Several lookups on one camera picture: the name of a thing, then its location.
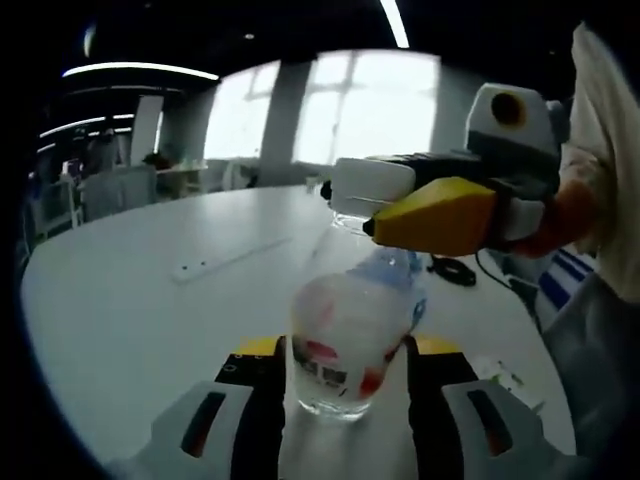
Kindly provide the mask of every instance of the cable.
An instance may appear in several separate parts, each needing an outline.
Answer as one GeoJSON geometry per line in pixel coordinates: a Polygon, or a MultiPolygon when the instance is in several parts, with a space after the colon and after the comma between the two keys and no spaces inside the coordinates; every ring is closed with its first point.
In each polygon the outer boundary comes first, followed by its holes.
{"type": "Polygon", "coordinates": [[[461,287],[473,287],[476,284],[476,272],[467,267],[460,260],[447,257],[436,257],[431,255],[431,266],[427,267],[427,272],[435,273],[447,282],[461,287]]]}
{"type": "Polygon", "coordinates": [[[478,252],[475,253],[474,255],[475,259],[476,259],[476,263],[478,264],[478,268],[480,268],[480,270],[482,270],[484,272],[484,274],[495,280],[496,282],[498,282],[500,285],[502,285],[504,288],[507,288],[509,290],[511,290],[524,304],[524,307],[527,309],[527,312],[529,313],[529,315],[531,316],[531,318],[533,319],[533,324],[535,325],[536,329],[538,330],[538,333],[540,335],[542,335],[542,323],[540,322],[540,316],[538,315],[538,312],[535,311],[535,308],[533,307],[532,304],[529,304],[529,302],[527,302],[522,294],[519,294],[514,288],[513,286],[509,285],[506,282],[503,282],[502,280],[500,280],[498,277],[496,277],[495,275],[492,275],[491,273],[489,273],[487,271],[486,268],[484,268],[484,265],[482,265],[482,262],[480,262],[480,256],[478,255],[478,252]]]}
{"type": "Polygon", "coordinates": [[[476,263],[478,264],[478,268],[482,270],[487,277],[492,278],[493,280],[498,282],[500,285],[502,285],[504,288],[508,288],[509,290],[513,291],[513,287],[511,287],[511,285],[509,285],[506,282],[503,282],[495,275],[489,273],[489,271],[486,268],[484,268],[484,265],[482,265],[482,263],[480,262],[480,256],[478,255],[478,252],[474,254],[474,257],[476,259],[476,263]]]}

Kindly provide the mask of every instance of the ceiling light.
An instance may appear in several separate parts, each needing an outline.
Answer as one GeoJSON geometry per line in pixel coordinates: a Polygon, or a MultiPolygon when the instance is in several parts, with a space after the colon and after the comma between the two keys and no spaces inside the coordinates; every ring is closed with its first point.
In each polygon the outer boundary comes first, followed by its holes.
{"type": "Polygon", "coordinates": [[[121,68],[140,68],[145,70],[162,70],[164,72],[182,73],[184,75],[192,75],[194,77],[206,78],[208,80],[217,80],[220,78],[213,73],[200,72],[198,70],[192,70],[184,67],[174,67],[171,65],[161,65],[159,63],[144,63],[144,62],[106,62],[95,63],[93,65],[84,65],[82,67],[75,67],[67,70],[62,74],[63,77],[69,75],[75,75],[76,73],[92,72],[94,70],[112,70],[121,68]]]}
{"type": "Polygon", "coordinates": [[[409,40],[404,31],[400,11],[398,10],[398,5],[396,5],[395,0],[380,0],[380,3],[382,4],[384,13],[387,15],[387,21],[391,26],[393,38],[396,39],[396,45],[398,48],[409,48],[409,40]]]}
{"type": "Polygon", "coordinates": [[[50,148],[53,148],[55,146],[56,146],[55,143],[50,143],[49,145],[45,145],[44,147],[39,148],[38,150],[36,150],[36,152],[38,152],[38,153],[46,152],[47,150],[49,150],[50,148]]]}
{"type": "Polygon", "coordinates": [[[86,125],[87,123],[95,123],[95,122],[104,122],[106,117],[96,117],[96,118],[87,118],[86,120],[79,120],[73,123],[67,123],[66,125],[60,125],[59,127],[52,128],[51,130],[47,130],[44,133],[40,134],[40,138],[46,137],[47,135],[51,135],[52,133],[61,132],[62,130],[66,130],[68,128],[77,127],[79,125],[86,125]]]}

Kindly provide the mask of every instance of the hand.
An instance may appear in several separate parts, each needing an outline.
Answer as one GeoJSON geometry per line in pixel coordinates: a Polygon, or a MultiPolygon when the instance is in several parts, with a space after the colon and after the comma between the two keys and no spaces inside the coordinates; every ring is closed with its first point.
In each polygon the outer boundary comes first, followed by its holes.
{"type": "Polygon", "coordinates": [[[537,258],[579,240],[594,227],[597,205],[591,191],[573,181],[563,186],[546,206],[536,233],[510,245],[514,253],[537,258]]]}

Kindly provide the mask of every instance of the white sleeve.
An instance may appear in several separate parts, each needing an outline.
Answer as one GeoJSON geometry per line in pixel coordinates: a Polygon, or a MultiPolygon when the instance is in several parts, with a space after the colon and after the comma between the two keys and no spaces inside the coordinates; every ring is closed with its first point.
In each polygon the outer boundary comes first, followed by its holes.
{"type": "Polygon", "coordinates": [[[576,242],[579,251],[594,251],[606,231],[615,202],[615,164],[613,150],[607,134],[598,83],[605,80],[600,70],[599,56],[607,54],[604,48],[593,45],[595,36],[581,25],[574,32],[573,60],[576,67],[576,85],[571,110],[569,141],[562,146],[560,164],[561,185],[579,181],[592,192],[600,211],[598,225],[586,238],[576,242]]]}

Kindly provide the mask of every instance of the wall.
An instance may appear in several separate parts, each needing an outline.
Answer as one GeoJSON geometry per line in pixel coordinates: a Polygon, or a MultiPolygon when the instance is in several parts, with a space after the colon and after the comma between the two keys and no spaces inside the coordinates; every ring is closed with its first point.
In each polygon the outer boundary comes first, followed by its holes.
{"type": "Polygon", "coordinates": [[[271,106],[262,139],[258,186],[304,183],[310,173],[292,164],[293,144],[311,62],[280,67],[271,96],[271,106]]]}
{"type": "Polygon", "coordinates": [[[131,165],[139,165],[144,157],[153,152],[163,102],[164,98],[160,96],[140,97],[133,122],[131,165]]]}
{"type": "Polygon", "coordinates": [[[473,73],[441,65],[432,152],[446,153],[464,147],[467,114],[484,82],[473,73]]]}
{"type": "Polygon", "coordinates": [[[176,160],[202,159],[216,87],[167,104],[163,110],[159,151],[176,160]]]}

